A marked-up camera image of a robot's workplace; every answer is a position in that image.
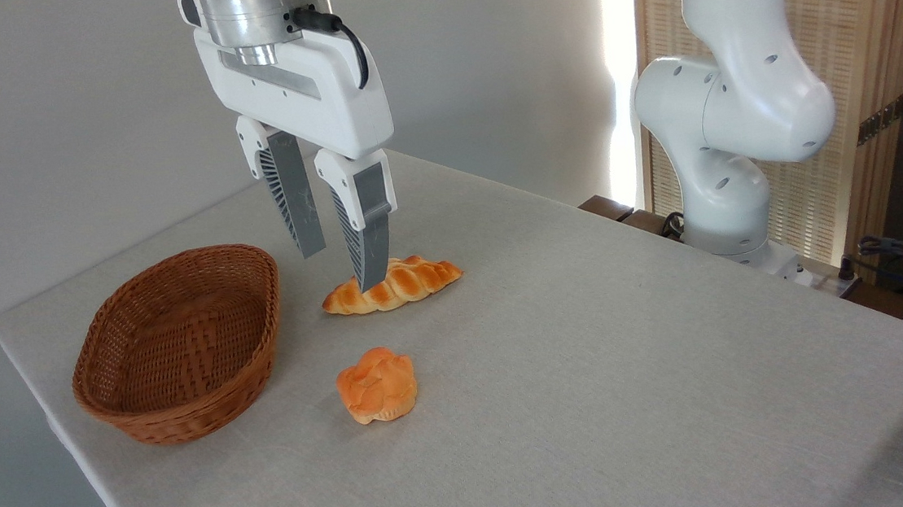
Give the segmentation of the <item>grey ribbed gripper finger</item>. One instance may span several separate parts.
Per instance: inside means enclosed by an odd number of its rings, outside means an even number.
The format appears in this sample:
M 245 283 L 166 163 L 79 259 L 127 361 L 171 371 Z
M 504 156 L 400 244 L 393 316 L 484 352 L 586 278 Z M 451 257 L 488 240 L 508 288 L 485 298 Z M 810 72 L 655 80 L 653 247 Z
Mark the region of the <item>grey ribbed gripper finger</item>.
M 366 292 L 387 276 L 388 215 L 397 209 L 388 158 L 383 149 L 354 160 L 325 150 L 315 155 L 315 166 L 331 188 L 357 283 Z
M 299 141 L 290 133 L 240 115 L 235 131 L 251 174 L 265 180 L 283 223 L 305 258 L 325 248 Z

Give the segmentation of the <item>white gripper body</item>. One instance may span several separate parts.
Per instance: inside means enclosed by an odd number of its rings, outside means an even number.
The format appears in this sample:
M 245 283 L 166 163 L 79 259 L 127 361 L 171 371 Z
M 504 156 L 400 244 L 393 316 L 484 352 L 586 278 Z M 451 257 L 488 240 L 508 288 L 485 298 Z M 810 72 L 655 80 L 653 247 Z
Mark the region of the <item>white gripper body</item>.
M 273 65 L 247 65 L 235 52 L 194 29 L 195 48 L 222 105 L 351 160 L 379 149 L 393 136 L 385 89 L 369 63 L 361 89 L 350 39 L 304 31 L 276 45 Z

